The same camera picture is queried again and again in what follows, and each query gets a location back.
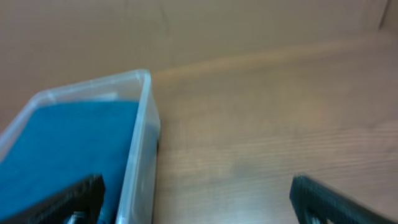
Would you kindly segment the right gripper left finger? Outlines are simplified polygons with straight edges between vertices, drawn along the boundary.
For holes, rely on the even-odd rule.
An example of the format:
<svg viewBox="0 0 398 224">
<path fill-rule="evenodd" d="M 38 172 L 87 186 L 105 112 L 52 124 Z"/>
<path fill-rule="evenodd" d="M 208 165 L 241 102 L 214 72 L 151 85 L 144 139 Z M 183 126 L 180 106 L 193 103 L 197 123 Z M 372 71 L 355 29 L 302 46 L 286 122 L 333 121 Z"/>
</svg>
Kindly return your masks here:
<svg viewBox="0 0 398 224">
<path fill-rule="evenodd" d="M 71 221 L 96 224 L 104 202 L 104 193 L 103 176 L 89 175 L 1 223 L 53 224 Z"/>
</svg>

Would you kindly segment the blue denim cloth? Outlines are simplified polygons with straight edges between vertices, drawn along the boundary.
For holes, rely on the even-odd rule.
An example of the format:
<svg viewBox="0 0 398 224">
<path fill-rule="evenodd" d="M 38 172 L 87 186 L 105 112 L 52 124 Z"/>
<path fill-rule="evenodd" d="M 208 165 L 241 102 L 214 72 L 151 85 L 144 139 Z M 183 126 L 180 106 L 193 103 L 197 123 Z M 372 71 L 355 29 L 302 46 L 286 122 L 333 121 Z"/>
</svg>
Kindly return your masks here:
<svg viewBox="0 0 398 224">
<path fill-rule="evenodd" d="M 86 101 L 35 110 L 1 162 L 1 219 L 101 174 L 106 190 L 99 222 L 113 223 L 138 106 Z"/>
</svg>

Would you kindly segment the clear plastic container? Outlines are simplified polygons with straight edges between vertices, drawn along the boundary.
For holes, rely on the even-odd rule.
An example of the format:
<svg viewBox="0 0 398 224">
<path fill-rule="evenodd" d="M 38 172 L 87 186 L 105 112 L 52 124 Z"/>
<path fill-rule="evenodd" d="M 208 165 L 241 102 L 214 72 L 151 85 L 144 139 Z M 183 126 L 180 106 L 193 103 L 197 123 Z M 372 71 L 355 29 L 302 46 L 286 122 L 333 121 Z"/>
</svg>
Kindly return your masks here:
<svg viewBox="0 0 398 224">
<path fill-rule="evenodd" d="M 138 103 L 118 210 L 113 223 L 150 223 L 154 203 L 160 118 L 148 70 L 133 70 L 39 92 L 28 101 L 1 135 L 1 162 L 35 110 L 86 101 Z"/>
</svg>

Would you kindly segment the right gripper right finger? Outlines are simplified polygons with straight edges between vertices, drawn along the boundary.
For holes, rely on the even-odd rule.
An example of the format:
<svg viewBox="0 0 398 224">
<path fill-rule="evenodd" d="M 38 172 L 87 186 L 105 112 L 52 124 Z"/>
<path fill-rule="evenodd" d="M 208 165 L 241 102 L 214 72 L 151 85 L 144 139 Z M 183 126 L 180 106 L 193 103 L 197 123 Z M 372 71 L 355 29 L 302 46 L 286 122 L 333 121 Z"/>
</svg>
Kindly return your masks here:
<svg viewBox="0 0 398 224">
<path fill-rule="evenodd" d="M 289 194 L 300 224 L 396 224 L 307 175 L 292 179 Z"/>
</svg>

